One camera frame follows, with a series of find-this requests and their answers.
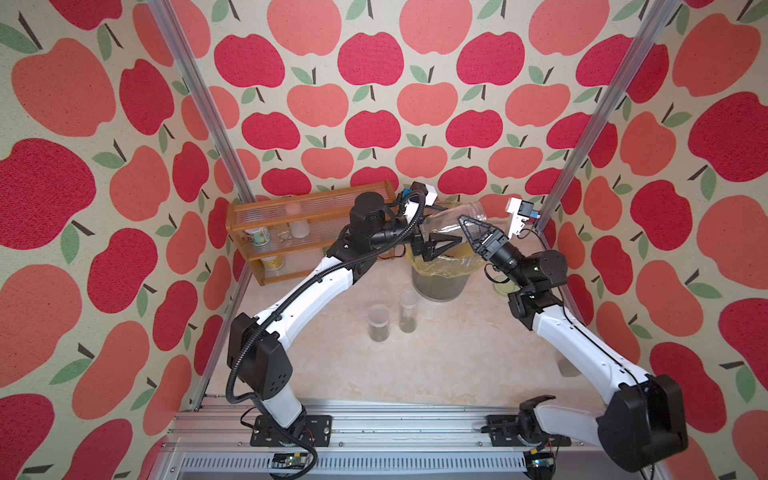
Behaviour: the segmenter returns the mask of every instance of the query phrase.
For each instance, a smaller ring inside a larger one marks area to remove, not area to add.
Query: apple stem print
[[[368,16],[373,19],[373,8],[371,6],[371,0],[353,0],[352,4],[346,11],[346,19],[354,20],[362,15],[363,12],[368,11]]]
[[[235,10],[235,5],[232,3],[232,0],[216,0],[214,7],[210,12],[210,20],[213,23],[221,22],[227,15],[229,15],[230,11],[232,11],[232,16],[235,20],[239,22],[240,16],[237,14],[237,10]]]
[[[478,13],[477,19],[482,20],[483,18],[490,17],[496,13],[499,7],[502,8],[499,14],[502,18],[504,18],[504,15],[507,12],[507,0],[488,0],[480,9],[480,13]]]

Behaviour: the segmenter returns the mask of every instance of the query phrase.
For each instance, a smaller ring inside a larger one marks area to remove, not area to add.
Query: plastic bag
[[[453,247],[431,262],[425,262],[421,257],[414,258],[411,247],[406,246],[406,259],[419,275],[439,275],[445,278],[469,275],[485,265],[485,260],[473,252],[466,242]]]

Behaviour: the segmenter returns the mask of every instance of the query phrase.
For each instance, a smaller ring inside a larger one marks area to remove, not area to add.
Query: vent grille
[[[182,471],[264,473],[271,461],[271,453],[187,453]],[[313,469],[316,474],[525,471],[520,452],[323,452]]]

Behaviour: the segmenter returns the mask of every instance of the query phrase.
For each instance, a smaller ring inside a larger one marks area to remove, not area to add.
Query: clear plastic jar
[[[483,210],[480,202],[474,202],[473,204],[462,204],[456,207],[443,210],[436,214],[429,215],[424,219],[422,223],[422,235],[424,238],[429,238],[430,233],[444,233],[446,235],[456,235],[464,237],[462,232],[462,226],[458,224],[458,218],[461,215],[472,217],[482,222],[485,222],[485,210]],[[470,233],[473,230],[477,230],[477,226],[469,226]]]

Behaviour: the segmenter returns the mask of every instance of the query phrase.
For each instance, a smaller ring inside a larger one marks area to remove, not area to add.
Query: red apple print
[[[205,322],[203,333],[194,347],[194,371],[198,375],[203,375],[205,372],[205,366],[208,365],[208,359],[214,350],[216,338],[223,323],[224,320],[220,315],[214,315]]]
[[[763,387],[768,388],[768,300],[747,298],[738,300],[720,312],[720,335],[750,365],[752,373]]]
[[[339,73],[353,85],[394,84],[405,61],[397,41],[388,33],[354,35],[339,49]]]
[[[600,237],[592,246],[592,265],[600,272],[605,288],[614,295],[622,295],[632,285],[632,259],[621,241],[612,236]]]
[[[152,325],[152,340],[158,349],[168,352],[179,344],[196,309],[197,288],[193,284],[179,280],[168,287]]]
[[[177,355],[170,359],[163,370],[160,385],[144,410],[143,427],[146,435],[157,435],[170,425],[183,408],[181,403],[191,381],[192,366],[187,356]]]
[[[107,72],[90,50],[71,38],[57,41],[47,54],[16,62],[11,83],[18,103],[55,134],[90,137],[101,122],[114,118],[114,89]]]
[[[694,228],[688,199],[678,195],[667,180],[650,182],[638,190],[629,213],[659,250],[678,248]]]
[[[218,197],[214,208],[208,214],[208,238],[214,248],[221,248],[227,242],[227,207],[226,198]]]
[[[49,1],[67,22],[83,30],[93,30],[107,18],[120,18],[123,15],[120,0]]]
[[[118,230],[91,262],[88,298],[101,312],[121,312],[156,265],[157,247],[149,235],[134,228]]]
[[[658,343],[650,351],[650,367],[655,375],[666,373],[680,385],[688,425],[704,433],[715,433],[725,426],[723,391],[707,375],[693,350],[677,343]]]
[[[352,174],[352,177],[349,179],[349,185],[357,187],[358,185],[377,184],[384,180],[389,180],[393,190],[397,190],[400,187],[400,180],[397,178],[397,174],[387,167],[361,168]]]
[[[117,324],[74,388],[74,414],[81,420],[93,420],[114,410],[131,393],[148,358],[149,338],[144,327],[139,322]]]
[[[584,277],[577,273],[568,275],[568,291],[574,297],[578,312],[581,314],[581,319],[584,320],[585,325],[592,323],[594,318],[594,303],[592,302],[592,294],[589,293]]]
[[[563,206],[563,211],[568,215],[573,215],[581,205],[581,181],[577,178],[571,180],[571,184],[565,190],[563,197],[560,200]]]
[[[216,108],[227,130],[235,128],[240,123],[240,104],[235,97],[222,87],[208,87],[210,96],[214,98]]]
[[[152,11],[146,3],[137,3],[134,6],[134,28],[136,36],[144,46],[152,60],[160,65],[171,67],[174,64],[174,56],[170,54],[163,34],[157,26]]]
[[[587,128],[591,115],[577,113],[561,118],[552,125],[547,133],[547,145],[555,149],[574,148],[584,130]],[[596,168],[602,168],[613,160],[619,137],[616,125],[607,123],[600,132],[598,139],[589,150],[589,159]]]
[[[453,115],[458,103],[456,88],[442,83],[409,84],[397,96],[397,111],[403,120],[414,125],[442,125]]]
[[[507,203],[510,198],[521,198],[517,194],[499,195],[489,194],[484,195],[478,200],[482,205],[482,209],[485,212],[485,216],[488,218],[509,218],[509,212],[507,211]]]
[[[400,11],[399,24],[402,40],[410,48],[422,55],[432,51],[447,55],[467,37],[472,5],[468,0],[409,0]]]
[[[386,110],[361,111],[344,127],[346,140],[354,147],[392,148],[400,140],[400,123]]]
[[[488,176],[480,167],[453,167],[440,175],[437,188],[446,195],[476,195],[482,192],[487,183]]]
[[[632,38],[614,35],[596,44],[584,55],[576,67],[576,81],[585,87],[609,85],[632,43]],[[661,88],[669,71],[666,45],[654,45],[627,87],[633,102],[649,101]]]
[[[722,276],[759,290],[768,290],[766,238],[765,210],[746,195],[715,203],[701,218],[696,234],[699,250],[714,260]]]
[[[768,171],[768,107],[740,91],[718,101],[690,129],[688,148],[725,180],[746,182]]]
[[[80,442],[63,480],[112,478],[128,452],[134,431],[126,419],[110,420]]]
[[[170,195],[170,178],[163,158],[153,148],[142,145],[131,161],[112,176],[109,197],[123,217],[141,222],[155,215]]]
[[[293,150],[301,141],[296,124],[276,111],[271,114],[252,114],[243,120],[242,128],[245,141],[259,150]]]
[[[308,174],[318,178],[346,178],[355,159],[345,148],[308,148],[301,154],[301,164]]]
[[[184,142],[181,152],[174,157],[172,176],[181,200],[187,203],[197,200],[200,188],[208,181],[208,159],[200,147]]]
[[[759,50],[757,28],[734,25],[722,13],[712,14],[699,22],[680,46],[672,81],[687,88],[692,97],[718,94],[750,69]]]
[[[454,117],[445,130],[445,140],[453,147],[493,146],[502,137],[504,125],[495,110],[469,110]]]
[[[768,428],[768,412],[765,410],[743,413],[733,423],[733,447],[759,480],[768,478],[768,462],[766,462],[768,442],[760,436],[765,428]]]
[[[0,388],[46,363],[82,307],[78,285],[57,266],[28,265],[13,273],[0,289]]]
[[[232,177],[230,177],[230,172],[227,171],[227,166],[224,164],[222,158],[216,160],[216,163],[214,164],[214,180],[222,194],[232,193],[232,190],[235,188]]]
[[[0,399],[0,458],[2,480],[14,480],[27,459],[48,437],[55,414],[42,395],[22,393]]]
[[[240,164],[243,165],[245,170],[245,176],[248,177],[248,180],[256,180],[259,177],[259,173],[261,173],[259,158],[244,148],[238,148],[236,152],[237,157],[240,159]]]
[[[184,30],[184,37],[192,55],[195,58],[207,55],[210,48],[210,29],[205,14],[192,0],[170,0],[170,4],[174,7],[176,19]]]
[[[91,169],[75,153],[41,138],[16,142],[0,161],[0,245],[14,250],[47,245],[95,196]],[[42,200],[53,197],[56,201]]]
[[[341,37],[341,14],[333,0],[270,2],[266,23],[277,43],[299,56],[328,55]]]
[[[139,58],[120,76],[120,103],[131,125],[145,135],[156,134],[174,114],[174,97],[163,75]]]
[[[528,26],[528,39],[543,55],[576,55],[592,43],[608,21],[607,0],[545,0]]]
[[[273,168],[261,176],[261,186],[275,197],[306,195],[312,191],[312,184],[306,175],[296,168],[281,170]]]
[[[515,80],[525,63],[525,47],[517,34],[484,33],[462,48],[456,74],[466,84],[506,85]]]
[[[227,291],[231,283],[232,276],[230,275],[229,261],[224,256],[216,258],[214,271],[210,273],[208,281],[205,283],[205,290],[203,291],[205,307],[209,310],[219,308],[227,298]]]
[[[276,87],[286,77],[280,54],[260,35],[227,35],[214,49],[214,62],[221,77],[235,87]]]
[[[558,232],[551,218],[544,227],[544,238],[547,239],[548,245],[554,245],[554,241],[558,238]]]
[[[157,460],[157,454],[160,453],[160,449],[163,448],[163,444],[167,441],[168,436],[165,435],[152,445],[149,452],[145,455],[144,461],[141,463],[141,470],[137,480],[149,480],[149,474],[152,473],[152,467],[154,467],[154,461]]]
[[[691,8],[703,8],[714,2],[715,0],[683,0]]]
[[[232,256],[232,276],[235,277],[235,281],[240,281],[240,275],[243,274],[243,268],[245,267],[245,259],[243,254],[239,250],[235,250],[235,254]]]
[[[525,192],[530,195],[549,195],[562,170],[547,168],[531,175],[525,182]]]

